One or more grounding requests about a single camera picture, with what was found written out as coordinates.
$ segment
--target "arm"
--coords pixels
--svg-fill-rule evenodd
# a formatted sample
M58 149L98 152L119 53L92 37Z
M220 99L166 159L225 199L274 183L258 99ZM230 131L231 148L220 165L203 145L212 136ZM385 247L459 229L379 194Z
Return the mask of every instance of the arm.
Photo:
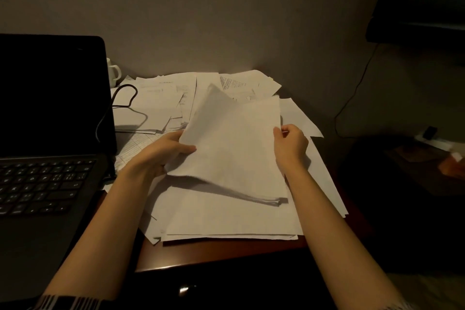
M288 131L287 137L282 131ZM402 296L302 163L308 145L295 125L274 128L275 154L289 183L311 253L338 309L383 309Z
M195 151L195 146L178 142L181 134L164 135L124 167L44 294L100 300L117 297L153 178L162 173L168 160Z

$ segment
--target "gray wall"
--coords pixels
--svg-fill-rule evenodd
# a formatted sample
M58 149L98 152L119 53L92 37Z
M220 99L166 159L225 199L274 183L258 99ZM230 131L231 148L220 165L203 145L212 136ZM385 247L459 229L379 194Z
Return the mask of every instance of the gray wall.
M317 146L336 165L351 141L336 139L332 117L352 94L373 49L364 31L375 3L0 0L0 32L100 35L126 74L145 77L262 70L320 126L326 139ZM465 140L465 71L459 62L454 54L380 46L340 117L340 131L415 132L433 124L449 138Z

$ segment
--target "laptop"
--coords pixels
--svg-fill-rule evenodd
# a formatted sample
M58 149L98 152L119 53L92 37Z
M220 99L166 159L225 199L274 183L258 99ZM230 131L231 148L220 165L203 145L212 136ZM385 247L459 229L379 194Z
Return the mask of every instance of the laptop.
M47 287L116 138L100 37L1 34L0 78L0 302L11 302Z

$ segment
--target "mug handle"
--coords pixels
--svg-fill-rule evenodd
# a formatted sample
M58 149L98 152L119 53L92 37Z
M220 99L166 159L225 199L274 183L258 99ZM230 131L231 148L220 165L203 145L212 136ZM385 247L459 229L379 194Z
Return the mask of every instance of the mug handle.
M121 69L117 65L110 65L111 68L115 68L116 71L118 72L118 77L115 78L115 81L118 81L121 78Z

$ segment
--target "white mug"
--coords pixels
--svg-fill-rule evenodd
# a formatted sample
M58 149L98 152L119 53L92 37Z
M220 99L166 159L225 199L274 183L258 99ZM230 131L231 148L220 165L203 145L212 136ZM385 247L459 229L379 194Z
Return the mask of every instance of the white mug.
M116 82L121 78L121 69L117 65L112 65L112 62L110 58L107 58L107 66L108 66L108 79L110 80L110 88L112 89L113 87L116 86ZM115 78L115 72L113 71L113 68L116 69L118 72L118 77Z

